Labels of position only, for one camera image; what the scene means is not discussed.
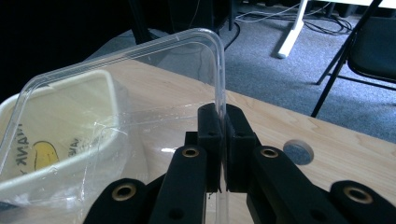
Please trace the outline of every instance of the black chair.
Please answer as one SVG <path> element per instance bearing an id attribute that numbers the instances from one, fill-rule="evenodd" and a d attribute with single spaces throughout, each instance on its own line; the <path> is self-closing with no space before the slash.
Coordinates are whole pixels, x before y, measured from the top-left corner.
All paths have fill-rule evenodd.
<path id="1" fill-rule="evenodd" d="M 332 84 L 338 77 L 396 91 L 391 85 L 339 76 L 341 68 L 347 63 L 348 67 L 357 75 L 396 83 L 396 19 L 373 16 L 381 2 L 382 0 L 374 0 L 368 6 L 344 45 L 318 80 L 317 84 L 320 85 L 323 79 L 330 75 L 311 117 L 317 116 Z"/>

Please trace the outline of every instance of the transparent plastic box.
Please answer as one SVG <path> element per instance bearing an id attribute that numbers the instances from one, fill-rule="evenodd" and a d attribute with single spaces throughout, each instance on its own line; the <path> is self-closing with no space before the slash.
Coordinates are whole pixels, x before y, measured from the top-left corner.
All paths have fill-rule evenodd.
<path id="1" fill-rule="evenodd" d="M 223 46 L 206 29 L 34 77 L 0 105 L 0 222 L 82 223 L 111 182 L 163 175 L 200 106 L 222 120 L 224 85 Z M 219 195 L 206 223 L 222 216 Z"/>

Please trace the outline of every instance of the gray carpet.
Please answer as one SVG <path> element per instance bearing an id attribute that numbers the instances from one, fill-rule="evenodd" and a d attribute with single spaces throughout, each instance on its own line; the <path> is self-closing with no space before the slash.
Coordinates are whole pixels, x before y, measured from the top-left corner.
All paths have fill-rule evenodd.
<path id="1" fill-rule="evenodd" d="M 284 7 L 238 8 L 244 12 L 277 12 L 282 9 Z M 358 18 L 350 16 L 346 19 L 355 24 Z M 315 23 L 337 29 L 328 22 Z M 290 56 L 278 59 L 276 53 L 292 22 L 263 20 L 252 23 L 239 21 L 238 24 L 240 35 L 225 51 L 226 89 L 309 116 L 328 79 L 320 86 L 314 82 L 347 36 L 320 34 L 304 27 Z M 229 31 L 228 26 L 224 26 L 219 35 L 227 44 L 235 33 L 235 27 Z M 90 59 L 133 45 L 134 37 L 127 32 L 109 41 Z M 344 66 L 342 75 L 356 76 L 347 66 Z M 396 92 L 337 79 L 319 111 L 318 119 L 396 143 Z"/>

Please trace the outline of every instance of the clear plastic container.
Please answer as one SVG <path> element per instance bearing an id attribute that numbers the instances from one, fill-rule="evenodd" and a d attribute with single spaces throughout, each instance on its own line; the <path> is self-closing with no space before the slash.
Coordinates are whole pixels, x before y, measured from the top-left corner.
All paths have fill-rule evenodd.
<path id="1" fill-rule="evenodd" d="M 82 223 L 109 183 L 164 174 L 198 107 L 216 103 L 222 120 L 224 85 L 222 43 L 205 29 L 34 77 L 0 105 L 0 220 Z M 206 223 L 226 222 L 219 201 L 208 197 Z"/>

